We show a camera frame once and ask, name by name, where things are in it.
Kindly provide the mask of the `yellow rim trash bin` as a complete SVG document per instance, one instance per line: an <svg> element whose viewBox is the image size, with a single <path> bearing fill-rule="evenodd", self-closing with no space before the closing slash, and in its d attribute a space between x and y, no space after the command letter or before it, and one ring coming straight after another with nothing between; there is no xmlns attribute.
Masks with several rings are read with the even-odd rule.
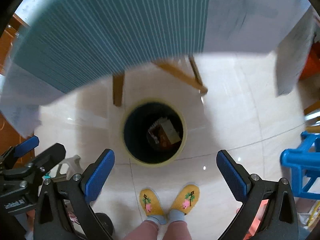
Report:
<svg viewBox="0 0 320 240"><path fill-rule="evenodd" d="M136 164L165 166L183 151L187 124L173 105L147 98L133 105L124 116L121 138L126 153Z"/></svg>

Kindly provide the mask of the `grey plastic stool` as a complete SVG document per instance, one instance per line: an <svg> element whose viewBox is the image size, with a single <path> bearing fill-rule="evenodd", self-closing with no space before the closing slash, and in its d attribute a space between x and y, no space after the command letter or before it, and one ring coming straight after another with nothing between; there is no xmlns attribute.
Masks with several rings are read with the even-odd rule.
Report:
<svg viewBox="0 0 320 240"><path fill-rule="evenodd" d="M77 154L63 159L48 173L48 178L54 182L61 182L71 179L77 173L82 174L83 169L80 166L80 160L81 158Z"/></svg>

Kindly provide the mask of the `blue plastic stool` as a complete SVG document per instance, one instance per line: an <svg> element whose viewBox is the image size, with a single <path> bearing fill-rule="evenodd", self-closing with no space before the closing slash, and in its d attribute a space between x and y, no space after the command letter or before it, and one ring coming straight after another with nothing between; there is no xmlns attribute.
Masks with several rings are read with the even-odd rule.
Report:
<svg viewBox="0 0 320 240"><path fill-rule="evenodd" d="M319 178L319 134L304 131L297 148L283 150L280 164L291 170L291 189L295 197L319 200L309 190Z"/></svg>

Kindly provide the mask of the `left yellow slipper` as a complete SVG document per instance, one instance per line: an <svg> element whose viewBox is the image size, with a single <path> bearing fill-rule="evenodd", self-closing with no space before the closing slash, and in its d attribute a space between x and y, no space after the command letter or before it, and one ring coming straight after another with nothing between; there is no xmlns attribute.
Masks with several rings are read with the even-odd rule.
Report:
<svg viewBox="0 0 320 240"><path fill-rule="evenodd" d="M152 189L142 189L139 194L139 201L146 216L164 216L160 200Z"/></svg>

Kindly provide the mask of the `wooden table leg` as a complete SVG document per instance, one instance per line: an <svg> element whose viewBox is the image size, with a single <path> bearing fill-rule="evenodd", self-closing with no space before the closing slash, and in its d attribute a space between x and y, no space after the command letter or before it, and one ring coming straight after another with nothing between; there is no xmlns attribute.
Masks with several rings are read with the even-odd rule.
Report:
<svg viewBox="0 0 320 240"><path fill-rule="evenodd" d="M124 73L114 75L112 77L113 104L116 107L120 107L122 104L124 79L125 79Z"/></svg>

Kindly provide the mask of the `white teal patterned tablecloth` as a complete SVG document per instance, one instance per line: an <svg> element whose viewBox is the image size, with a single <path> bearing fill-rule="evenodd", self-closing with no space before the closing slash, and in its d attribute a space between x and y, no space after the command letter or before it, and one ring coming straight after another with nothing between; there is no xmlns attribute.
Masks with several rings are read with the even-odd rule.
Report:
<svg viewBox="0 0 320 240"><path fill-rule="evenodd" d="M319 0L50 0L5 63L1 113L23 137L39 108L102 77L155 60L268 53L287 44L277 93L289 94L314 35Z"/></svg>

